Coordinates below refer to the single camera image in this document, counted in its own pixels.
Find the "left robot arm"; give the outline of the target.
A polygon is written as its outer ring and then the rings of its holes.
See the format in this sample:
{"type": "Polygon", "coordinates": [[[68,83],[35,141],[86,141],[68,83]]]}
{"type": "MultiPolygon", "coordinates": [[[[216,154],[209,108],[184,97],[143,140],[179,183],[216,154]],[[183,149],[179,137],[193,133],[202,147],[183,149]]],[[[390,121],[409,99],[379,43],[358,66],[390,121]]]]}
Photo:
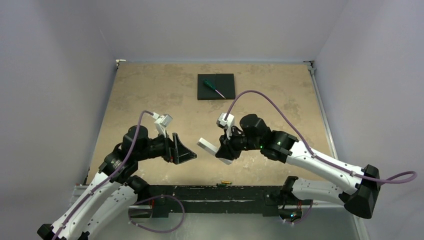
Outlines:
{"type": "Polygon", "coordinates": [[[43,240],[87,240],[121,210],[133,204],[153,208],[158,199],[165,197],[151,193],[151,185],[135,175],[140,161],[162,158],[178,165],[196,157],[177,133],[169,136],[163,129],[157,137],[150,138],[146,127],[134,125],[105,157],[82,195],[54,223],[40,226],[37,234],[43,240]]]}

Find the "black foam pad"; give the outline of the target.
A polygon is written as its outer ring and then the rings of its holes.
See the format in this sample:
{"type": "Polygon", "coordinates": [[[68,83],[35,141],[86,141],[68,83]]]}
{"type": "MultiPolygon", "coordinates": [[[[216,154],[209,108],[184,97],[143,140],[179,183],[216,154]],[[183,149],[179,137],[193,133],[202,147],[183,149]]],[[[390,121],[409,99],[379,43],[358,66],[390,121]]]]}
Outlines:
{"type": "Polygon", "coordinates": [[[197,100],[234,100],[236,98],[235,76],[233,73],[213,73],[197,75],[197,100]],[[225,96],[222,98],[218,93],[204,85],[203,80],[209,80],[216,89],[225,96]]]}

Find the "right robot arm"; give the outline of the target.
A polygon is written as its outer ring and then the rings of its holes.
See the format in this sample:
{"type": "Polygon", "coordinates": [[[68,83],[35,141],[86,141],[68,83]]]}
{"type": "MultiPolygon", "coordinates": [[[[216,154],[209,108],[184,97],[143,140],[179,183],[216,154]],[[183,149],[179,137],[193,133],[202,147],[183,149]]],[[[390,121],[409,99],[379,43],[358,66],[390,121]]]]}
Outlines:
{"type": "Polygon", "coordinates": [[[258,150],[269,160],[296,166],[323,178],[310,181],[299,177],[288,178],[280,196],[288,204],[296,200],[319,200],[343,206],[349,213],[370,219],[381,187],[379,169],[351,165],[319,151],[308,149],[305,142],[294,135],[270,129],[256,114],[248,114],[234,125],[234,116],[222,113],[216,124],[224,130],[216,158],[231,163],[242,151],[258,150]]]}

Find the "white remote control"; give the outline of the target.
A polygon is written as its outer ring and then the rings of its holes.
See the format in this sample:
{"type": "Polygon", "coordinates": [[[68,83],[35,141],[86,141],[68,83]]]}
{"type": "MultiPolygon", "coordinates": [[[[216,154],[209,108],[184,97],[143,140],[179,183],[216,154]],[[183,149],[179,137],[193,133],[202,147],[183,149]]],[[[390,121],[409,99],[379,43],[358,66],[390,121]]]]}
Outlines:
{"type": "Polygon", "coordinates": [[[212,156],[214,156],[215,158],[219,159],[221,162],[223,162],[226,165],[230,165],[233,163],[232,160],[228,160],[222,157],[216,157],[216,153],[218,152],[219,148],[214,146],[213,144],[211,144],[209,141],[207,141],[204,138],[200,138],[197,142],[197,145],[202,148],[204,151],[206,151],[207,153],[211,154],[212,156]]]}

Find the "green handled screwdriver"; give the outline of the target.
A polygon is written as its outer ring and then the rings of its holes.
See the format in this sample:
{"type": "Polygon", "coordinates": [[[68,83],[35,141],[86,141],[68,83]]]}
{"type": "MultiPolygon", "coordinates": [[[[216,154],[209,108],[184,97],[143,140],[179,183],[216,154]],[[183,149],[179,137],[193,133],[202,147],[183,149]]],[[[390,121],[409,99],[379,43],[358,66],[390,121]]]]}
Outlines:
{"type": "Polygon", "coordinates": [[[217,94],[219,94],[223,99],[226,99],[226,97],[217,90],[216,86],[214,84],[212,84],[209,80],[204,79],[203,80],[203,84],[205,86],[207,86],[208,88],[210,88],[211,90],[215,91],[217,94]]]}

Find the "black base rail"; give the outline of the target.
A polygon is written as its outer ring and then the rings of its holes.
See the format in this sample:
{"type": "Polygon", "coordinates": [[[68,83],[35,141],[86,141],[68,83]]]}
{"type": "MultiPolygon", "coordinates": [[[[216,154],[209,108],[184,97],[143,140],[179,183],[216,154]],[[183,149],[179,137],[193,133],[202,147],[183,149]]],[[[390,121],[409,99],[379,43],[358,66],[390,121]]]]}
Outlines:
{"type": "Polygon", "coordinates": [[[279,215],[283,206],[298,201],[282,192],[281,186],[150,185],[138,200],[158,196],[153,201],[153,217],[171,213],[279,215]]]}

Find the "aluminium frame rail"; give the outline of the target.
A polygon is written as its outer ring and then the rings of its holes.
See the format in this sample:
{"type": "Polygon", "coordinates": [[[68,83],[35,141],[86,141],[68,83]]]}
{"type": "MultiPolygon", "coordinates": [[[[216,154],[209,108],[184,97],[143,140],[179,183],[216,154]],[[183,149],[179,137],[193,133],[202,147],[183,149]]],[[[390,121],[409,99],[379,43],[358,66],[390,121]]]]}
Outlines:
{"type": "Polygon", "coordinates": [[[303,63],[306,65],[306,67],[309,71],[309,75],[310,75],[310,78],[311,78],[311,81],[312,81],[313,89],[314,89],[316,99],[317,99],[317,102],[318,102],[318,106],[319,106],[319,109],[320,109],[321,118],[322,118],[322,121],[323,121],[323,124],[324,124],[327,142],[328,142],[328,145],[329,145],[329,148],[330,148],[330,151],[331,151],[331,155],[335,159],[338,159],[338,153],[337,153],[337,150],[335,148],[333,135],[332,135],[332,132],[331,132],[331,129],[330,129],[330,126],[329,126],[328,118],[327,118],[327,115],[326,115],[326,111],[324,109],[321,94],[320,94],[320,91],[319,91],[319,88],[318,88],[318,83],[317,83],[317,80],[316,80],[317,69],[314,67],[314,61],[304,61],[303,63]]]}

